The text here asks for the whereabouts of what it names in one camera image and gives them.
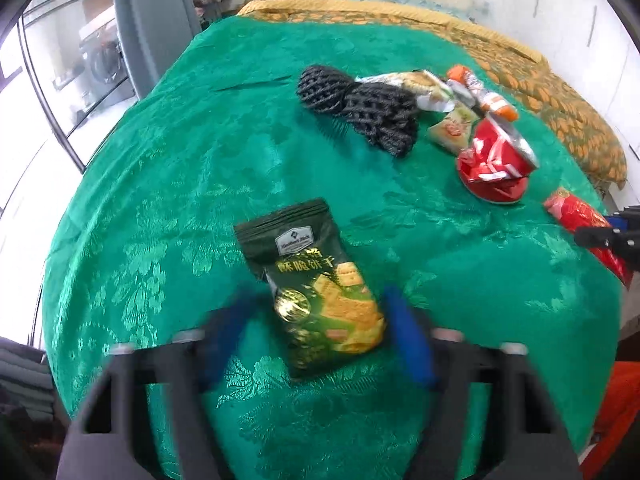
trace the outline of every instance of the orange cloth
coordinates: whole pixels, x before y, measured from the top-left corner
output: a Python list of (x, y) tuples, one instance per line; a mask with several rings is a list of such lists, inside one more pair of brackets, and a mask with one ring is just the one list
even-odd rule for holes
[(593, 480), (626, 435), (640, 410), (640, 363), (616, 362), (593, 425), (602, 439), (580, 465), (584, 480)]

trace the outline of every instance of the bed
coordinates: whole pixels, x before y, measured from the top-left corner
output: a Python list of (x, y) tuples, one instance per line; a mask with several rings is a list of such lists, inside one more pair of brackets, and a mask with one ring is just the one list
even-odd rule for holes
[[(525, 343), (582, 447), (614, 358), (620, 284), (542, 207), (557, 186), (602, 207), (545, 107), (534, 114), (533, 96), (513, 99), (542, 167), (524, 199), (504, 207), (466, 191), (452, 156), (424, 134), (426, 118), (413, 151), (394, 160), (295, 94), (313, 63), (356, 75), (461, 62), (504, 92), (495, 49), (554, 78), (540, 54), (508, 38), (389, 2), (252, 2), (198, 35), (94, 157), (52, 242), (44, 330), (69, 411), (112, 345), (165, 343), (250, 279), (234, 224), (322, 196), (375, 293), (397, 283), (473, 342)], [(203, 396), (236, 478), (402, 476), (430, 397), (393, 350), (293, 382), (268, 315), (249, 323), (223, 383)], [(149, 399), (162, 467), (179, 478), (162, 386)], [(485, 409), (476, 388), (460, 478), (473, 471)]]

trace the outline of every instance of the plastic bottle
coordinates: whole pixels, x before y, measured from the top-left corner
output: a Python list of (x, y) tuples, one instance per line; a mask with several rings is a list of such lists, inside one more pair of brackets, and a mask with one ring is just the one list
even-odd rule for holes
[(485, 113), (492, 112), (509, 122), (518, 120), (518, 111), (500, 94), (487, 90), (471, 69), (463, 65), (456, 65), (449, 69), (447, 77), (462, 83), (468, 88)]

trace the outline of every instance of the black snack bag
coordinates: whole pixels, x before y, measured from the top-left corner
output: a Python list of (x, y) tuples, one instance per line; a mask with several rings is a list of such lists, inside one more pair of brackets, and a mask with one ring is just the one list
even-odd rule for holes
[(338, 365), (382, 341), (385, 321), (321, 198), (235, 227), (249, 268), (271, 286), (292, 376)]

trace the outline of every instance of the red package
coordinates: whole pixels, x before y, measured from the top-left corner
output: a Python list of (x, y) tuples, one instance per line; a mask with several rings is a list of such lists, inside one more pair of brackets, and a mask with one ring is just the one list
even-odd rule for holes
[[(584, 200), (580, 200), (577, 196), (569, 193), (564, 187), (556, 189), (545, 200), (544, 206), (560, 222), (560, 225), (571, 234), (575, 233), (578, 227), (611, 227), (604, 216)], [(617, 257), (611, 249), (589, 250), (607, 269), (618, 277), (626, 288), (629, 288), (633, 272), (626, 268), (626, 263), (622, 258)]]

